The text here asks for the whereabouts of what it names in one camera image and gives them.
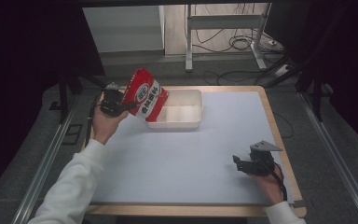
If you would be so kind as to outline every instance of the table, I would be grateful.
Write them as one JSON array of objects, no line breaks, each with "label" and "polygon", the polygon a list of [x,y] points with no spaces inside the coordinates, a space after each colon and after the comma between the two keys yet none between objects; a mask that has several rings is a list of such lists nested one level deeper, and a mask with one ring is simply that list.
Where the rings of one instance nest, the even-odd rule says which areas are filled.
[{"label": "table", "polygon": [[[272,135],[276,145],[283,149],[279,153],[282,161],[282,168],[288,180],[290,188],[292,189],[294,198],[293,210],[299,217],[306,215],[306,207],[302,204],[302,196],[298,189],[296,178],[294,176],[290,161],[287,157],[284,145],[278,131],[277,124],[273,117],[269,100],[262,87],[257,86],[238,86],[238,87],[223,87],[223,86],[170,86],[164,87],[167,90],[188,89],[200,90],[202,92],[216,92],[216,91],[256,91],[258,92],[262,101],[264,110],[266,112],[268,123],[272,131]],[[144,204],[144,203],[123,203],[123,204],[103,204],[90,205],[87,213],[89,214],[104,214],[115,216],[175,216],[175,217],[262,217],[265,216],[261,205],[189,205],[189,204]]]}]

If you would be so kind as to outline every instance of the metal stand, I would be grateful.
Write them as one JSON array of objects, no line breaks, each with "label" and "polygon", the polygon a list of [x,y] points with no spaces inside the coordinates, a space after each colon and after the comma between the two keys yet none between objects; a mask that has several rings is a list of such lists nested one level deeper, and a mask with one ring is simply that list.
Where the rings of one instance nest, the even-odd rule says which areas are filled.
[{"label": "metal stand", "polygon": [[261,35],[269,16],[271,3],[267,3],[262,15],[216,15],[216,16],[191,16],[191,5],[187,5],[187,46],[186,46],[186,71],[193,70],[193,53],[191,44],[192,30],[212,29],[258,29],[255,42],[251,44],[252,52],[260,70],[266,70],[266,64],[260,54],[259,44]]}]

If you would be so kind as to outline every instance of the cable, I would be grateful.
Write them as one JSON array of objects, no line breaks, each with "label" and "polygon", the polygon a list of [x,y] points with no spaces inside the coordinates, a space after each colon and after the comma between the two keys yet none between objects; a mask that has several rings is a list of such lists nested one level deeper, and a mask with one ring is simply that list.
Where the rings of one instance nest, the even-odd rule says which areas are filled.
[{"label": "cable", "polygon": [[[209,12],[209,14],[211,15],[211,12],[208,10],[208,8],[207,8],[206,6],[207,6],[207,5],[205,4],[206,10],[207,10],[207,11]],[[194,6],[194,15],[197,15],[197,5]],[[208,38],[208,39],[206,39],[206,40],[204,40],[204,41],[201,41],[201,40],[200,40],[199,30],[196,30],[196,36],[197,36],[197,39],[199,40],[199,42],[200,42],[201,44],[203,44],[203,43],[206,43],[206,42],[212,40],[215,36],[219,35],[219,34],[220,34],[222,31],[224,31],[224,30],[225,30],[225,29],[221,29],[221,30],[218,31],[216,34],[212,35],[210,38]]]},{"label": "cable", "polygon": [[[213,74],[216,78],[216,83],[211,83],[207,80],[206,78],[206,74]],[[227,81],[231,81],[231,82],[243,82],[245,80],[248,80],[248,79],[251,79],[251,78],[256,78],[256,77],[245,77],[245,78],[242,78],[242,79],[232,79],[232,78],[229,78],[227,77],[228,75],[231,75],[231,74],[238,74],[238,73],[260,73],[259,71],[230,71],[230,72],[225,72],[224,74],[222,75],[218,75],[216,74],[215,72],[211,72],[211,71],[205,71],[203,74],[202,74],[202,77],[204,79],[204,81],[206,83],[208,83],[209,85],[212,85],[212,86],[222,86],[222,84],[220,83],[220,79],[224,79],[224,80],[227,80]]]},{"label": "cable", "polygon": [[279,65],[284,64],[287,60],[289,60],[289,57],[287,55],[283,55],[283,57],[281,57],[280,60],[278,60],[276,63],[270,66],[266,71],[264,71],[264,73],[260,77],[258,77],[255,80],[254,85],[257,86],[257,82],[260,81],[261,78],[269,75],[271,71],[274,71]]},{"label": "cable", "polygon": [[209,11],[209,9],[208,9],[208,4],[205,4],[205,9],[209,12],[209,15],[212,14],[212,13]]},{"label": "cable", "polygon": [[290,126],[290,130],[291,130],[291,133],[287,136],[281,136],[281,138],[291,138],[295,135],[295,129],[293,128],[293,125],[286,119],[284,118],[282,115],[276,113],[276,112],[273,112],[272,113],[276,116],[278,116],[279,118],[283,119],[289,126]]},{"label": "cable", "polygon": [[[229,44],[232,48],[237,49],[237,50],[246,50],[246,49],[250,48],[250,47],[251,47],[251,44],[252,44],[252,41],[249,40],[249,39],[247,39],[247,38],[246,38],[247,36],[245,36],[245,35],[237,35],[237,31],[238,31],[238,29],[235,31],[234,36],[232,36],[232,37],[228,40],[228,44]],[[235,44],[236,44],[237,42],[245,42],[247,45],[246,45],[246,47],[244,47],[244,48],[238,48],[238,47],[235,46]]]},{"label": "cable", "polygon": [[[317,29],[314,29],[310,35],[307,35],[305,39],[301,40],[300,43],[298,43],[296,46],[292,47],[290,51],[286,51],[286,55],[292,54],[294,51],[299,50],[300,48],[304,47],[305,45],[309,44],[309,42],[312,42],[315,38],[318,37],[318,34],[324,30],[325,25],[327,24],[327,21],[330,21],[333,15],[327,14],[324,15],[324,17],[321,19],[320,24],[315,25]],[[263,36],[266,36],[269,39],[273,39],[271,36],[267,35],[266,33],[262,33]]]},{"label": "cable", "polygon": [[207,49],[201,45],[192,45],[193,47],[197,47],[197,48],[201,48],[201,49],[206,49],[210,52],[215,52],[215,53],[221,53],[221,52],[225,52],[228,51],[229,49],[232,49],[232,46],[230,46],[228,49],[222,49],[222,50],[213,50],[213,49]]},{"label": "cable", "polygon": [[269,167],[260,159],[257,159],[258,162],[260,162],[260,164],[262,164],[264,166],[264,168],[266,168],[269,173],[275,178],[275,180],[278,182],[278,185],[282,191],[282,196],[283,196],[283,200],[284,201],[287,201],[287,190],[286,190],[286,186],[283,184],[283,173],[282,173],[282,169],[281,167],[276,163],[275,165],[277,165],[281,171],[281,174],[282,174],[282,179],[280,177],[277,176],[277,174],[275,174],[275,172],[271,169],[269,169]]}]

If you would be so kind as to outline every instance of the red label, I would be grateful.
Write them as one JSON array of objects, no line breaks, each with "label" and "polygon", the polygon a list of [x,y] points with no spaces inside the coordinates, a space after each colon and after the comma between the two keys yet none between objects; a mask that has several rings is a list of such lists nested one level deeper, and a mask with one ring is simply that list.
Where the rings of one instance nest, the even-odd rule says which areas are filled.
[{"label": "red label", "polygon": [[149,72],[139,68],[132,75],[124,92],[123,104],[136,102],[136,108],[130,110],[130,113],[147,122],[156,122],[168,95]]}]

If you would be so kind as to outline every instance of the black cable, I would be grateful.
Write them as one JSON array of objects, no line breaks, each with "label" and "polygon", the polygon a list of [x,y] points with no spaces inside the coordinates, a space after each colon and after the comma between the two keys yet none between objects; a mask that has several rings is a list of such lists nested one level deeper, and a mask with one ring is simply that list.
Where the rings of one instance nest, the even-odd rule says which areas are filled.
[{"label": "black cable", "polygon": [[[237,34],[237,31],[235,32],[235,35],[232,36],[229,40],[228,40],[228,44],[234,48],[234,49],[237,49],[237,50],[246,50],[248,48],[251,47],[251,42],[246,38],[246,36],[244,35],[236,35]],[[242,48],[239,48],[239,47],[236,47],[235,44],[237,42],[244,42],[246,43],[246,47],[242,47]]]},{"label": "black cable", "polygon": [[[208,73],[213,74],[215,76],[216,83],[211,83],[207,80],[206,74],[208,74]],[[208,83],[209,85],[212,85],[212,86],[222,86],[222,84],[220,83],[220,79],[224,79],[224,80],[231,81],[231,82],[243,82],[243,81],[251,79],[251,78],[256,78],[256,77],[245,77],[245,78],[237,80],[237,79],[231,79],[231,78],[227,77],[230,74],[236,74],[236,73],[245,73],[246,74],[246,73],[260,73],[260,72],[259,71],[230,71],[230,72],[225,72],[222,75],[218,75],[215,72],[205,71],[202,74],[202,77],[206,83]]]},{"label": "black cable", "polygon": [[255,80],[254,85],[257,86],[257,82],[260,81],[261,78],[269,75],[271,71],[274,71],[279,65],[284,64],[287,60],[289,60],[289,57],[287,55],[283,55],[283,57],[281,57],[279,61],[270,66],[266,71],[264,71],[264,73],[260,77]]},{"label": "black cable", "polygon": [[295,135],[295,129],[293,128],[293,125],[289,122],[289,120],[287,120],[286,118],[284,118],[282,115],[276,113],[276,112],[273,112],[272,113],[278,117],[280,117],[281,119],[283,119],[289,126],[290,126],[290,130],[291,130],[291,133],[288,135],[288,136],[281,136],[281,138],[291,138]]},{"label": "black cable", "polygon": [[[246,36],[251,39],[251,41],[254,41],[253,38],[253,31],[257,32],[255,29],[251,29],[252,34],[251,36]],[[271,36],[267,35],[266,33],[262,33],[262,35],[266,36],[270,40],[274,40]],[[276,49],[269,49],[268,47],[264,46],[261,42],[259,43],[260,52],[268,52],[268,53],[277,53],[277,54],[284,54],[283,50],[276,50]]]},{"label": "black cable", "polygon": [[197,48],[201,48],[201,49],[206,49],[210,52],[215,52],[215,53],[221,53],[221,52],[225,52],[225,51],[228,51],[230,49],[232,49],[232,46],[230,46],[228,49],[222,49],[222,50],[213,50],[213,49],[207,49],[201,45],[192,45],[193,47],[197,47]]},{"label": "black cable", "polygon": [[[209,14],[211,15],[211,12],[208,10],[208,8],[206,7],[206,5],[205,5],[205,8],[206,8],[206,10],[209,12]],[[194,15],[197,15],[197,5],[194,6]],[[219,35],[219,34],[220,34],[222,31],[224,31],[224,30],[225,30],[225,29],[221,29],[221,30],[218,31],[216,34],[212,35],[210,38],[208,38],[208,39],[206,39],[206,40],[203,40],[203,41],[200,40],[199,30],[196,30],[196,36],[197,36],[197,39],[199,40],[199,42],[200,42],[201,44],[203,44],[203,43],[206,43],[206,42],[212,40],[215,36]]]},{"label": "black cable", "polygon": [[231,14],[234,14],[234,12],[237,11],[238,8],[240,8],[241,3],[238,3],[237,6],[234,8]]},{"label": "black cable", "polygon": [[208,9],[208,4],[205,4],[205,9],[208,11],[209,15],[212,14],[212,13],[209,11],[209,9]]},{"label": "black cable", "polygon": [[257,159],[257,161],[260,164],[262,164],[264,166],[264,168],[266,168],[269,171],[269,173],[275,178],[275,180],[278,182],[278,185],[282,191],[283,200],[287,201],[287,190],[286,190],[286,186],[283,184],[283,173],[282,173],[281,167],[276,162],[274,162],[279,167],[279,169],[281,171],[282,179],[280,177],[278,177],[277,174],[275,174],[275,171],[269,169],[269,167],[263,161],[261,161],[260,159]]},{"label": "black cable", "polygon": [[[324,17],[321,19],[320,24],[317,24],[314,26],[314,27],[316,27],[316,29],[314,29],[313,32],[310,33],[310,35],[307,35],[305,39],[301,40],[300,43],[298,43],[296,46],[292,47],[292,49],[290,51],[286,51],[285,54],[290,55],[294,51],[301,49],[305,45],[309,44],[309,42],[311,42],[315,38],[317,38],[318,34],[324,30],[325,25],[327,24],[328,21],[331,20],[332,17],[333,17],[333,15],[330,15],[330,14],[324,15]],[[251,30],[252,30],[252,36],[253,36],[253,31],[258,32],[258,30],[256,30],[256,29],[251,29]],[[265,34],[264,32],[262,33],[262,35],[266,36],[269,39],[273,39],[271,36]]]},{"label": "black cable", "polygon": [[241,13],[241,14],[244,14],[244,12],[245,12],[245,7],[246,7],[246,3],[243,4],[243,8],[242,8],[242,13]]}]

